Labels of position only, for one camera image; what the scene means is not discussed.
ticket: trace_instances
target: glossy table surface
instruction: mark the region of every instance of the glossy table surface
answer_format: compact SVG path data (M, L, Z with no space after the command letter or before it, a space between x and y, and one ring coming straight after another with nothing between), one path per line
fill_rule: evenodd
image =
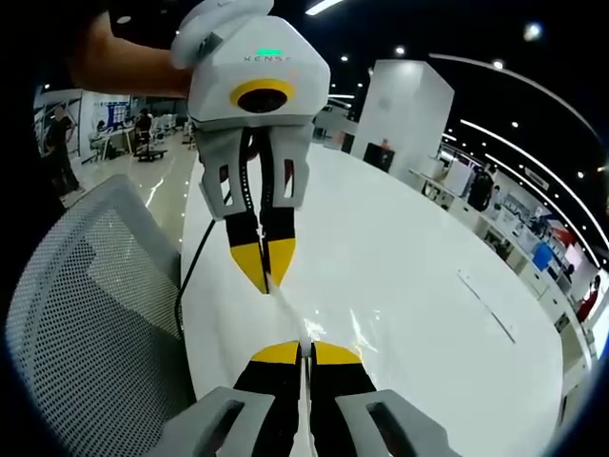
M441 190L442 192L446 192L446 193L450 194L461 204L469 207L469 205L467 205L467 203L463 199L461 199L461 197L455 195L451 190L447 189L445 186L438 183L437 181L431 179L429 176L425 176L424 174L418 173L414 170L410 170L410 172L421 177L426 182L428 182L432 186L436 187L437 189ZM564 297L564 301L560 301L560 305L562 305L562 311L566 314L567 319L569 319L569 323L573 327L573 331L575 331L575 335L578 340L578 345L580 347L580 351L581 351L581 354L583 357L583 362L586 365L586 371L589 372L592 369L592 357L590 354L590 348L588 347L588 342L586 341L586 337L583 333L583 328L581 327L580 321L577 318L577 316L571 306L571 301L573 300L573 298L569 298L568 294L565 295L564 292L562 292L560 290L558 284L556 283L554 278L552 278L552 276L550 276L550 273L547 270L545 270L545 271L538 270L537 266L533 263L532 253L525 251L521 247L520 243L514 237L514 235L511 233L511 231L505 230L503 226L500 226L496 220L491 219L490 217L488 217L487 214L484 214L482 212L477 212L477 213L478 213L478 216L481 219L483 219L484 222L486 222L490 227L492 227L494 231L497 231L498 233L501 234L501 236L503 236L504 239L507 239L510 242L510 244L514 247L514 249L526 260L526 262L532 268L534 268L541 277L543 277L543 280L548 285L548 287L550 289L552 289L552 293L554 293L555 296Z
M516 274L482 240L409 186L313 145L297 248L282 284L313 339L359 354L439 422L462 456L539 455L557 422L559 335ZM256 161L249 165L254 201ZM211 221L196 164L182 272ZM224 223L209 237L183 299L198 398L232 387L251 356L299 338L299 324L234 264ZM297 440L292 455L311 455Z

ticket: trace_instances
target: yellow camera ring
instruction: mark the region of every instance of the yellow camera ring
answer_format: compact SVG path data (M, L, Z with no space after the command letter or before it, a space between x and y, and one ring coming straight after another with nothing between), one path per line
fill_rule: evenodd
M294 88L278 79L254 79L237 87L230 102L247 112L264 114L281 108L294 97Z

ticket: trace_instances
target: white robot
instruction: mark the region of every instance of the white robot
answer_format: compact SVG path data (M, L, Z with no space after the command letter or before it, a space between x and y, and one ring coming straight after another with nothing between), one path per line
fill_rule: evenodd
M188 112L205 166L201 189L215 220L226 220L233 258L261 293L268 293L267 273L282 283L295 249L294 209L305 196L311 121L330 84L324 59L284 19L267 16L272 7L273 0L206 0L184 19L171 47L174 66L194 71ZM262 242L246 171L256 153Z

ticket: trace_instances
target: black cable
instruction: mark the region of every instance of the black cable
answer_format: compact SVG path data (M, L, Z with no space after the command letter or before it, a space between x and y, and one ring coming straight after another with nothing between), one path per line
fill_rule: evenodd
M230 190L228 191L228 194L225 197L225 204L228 202L229 198L230 198ZM184 283L180 287L180 291L178 292L178 296L175 299L175 304L173 306L173 315L174 315L174 318L175 318L176 326L178 328L178 333L180 333L180 338L182 340L184 340L184 332L182 331L182 324L180 323L180 308L181 308L180 305L182 304L182 296L184 295L184 292L187 289L188 282L190 281L190 276L192 276L192 272L194 271L194 268L197 266L197 261L199 260L199 256L201 255L201 251L203 251L203 247L206 245L207 238L209 238L209 235L211 234L211 231L213 230L215 225L216 225L216 220L212 219L211 222L209 223L209 226L207 226L206 233L203 235L201 243L199 243L199 247L197 248L197 252L194 254L194 258L192 259L192 263L190 264L190 267L188 268L187 277L185 278Z

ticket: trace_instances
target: tiled floor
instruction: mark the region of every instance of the tiled floor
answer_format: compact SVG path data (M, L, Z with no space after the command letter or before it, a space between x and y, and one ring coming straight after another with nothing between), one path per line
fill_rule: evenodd
M154 162L138 162L130 155L114 160L79 165L72 162L72 168L81 186L89 191L114 174L126 174L136 187L142 201L152 213L157 224L171 242L179 249L184 227L184 211L188 179L197 158L196 149L182 145L182 134L168 137L155 149L167 149L163 159ZM73 192L65 198L67 206L82 197Z

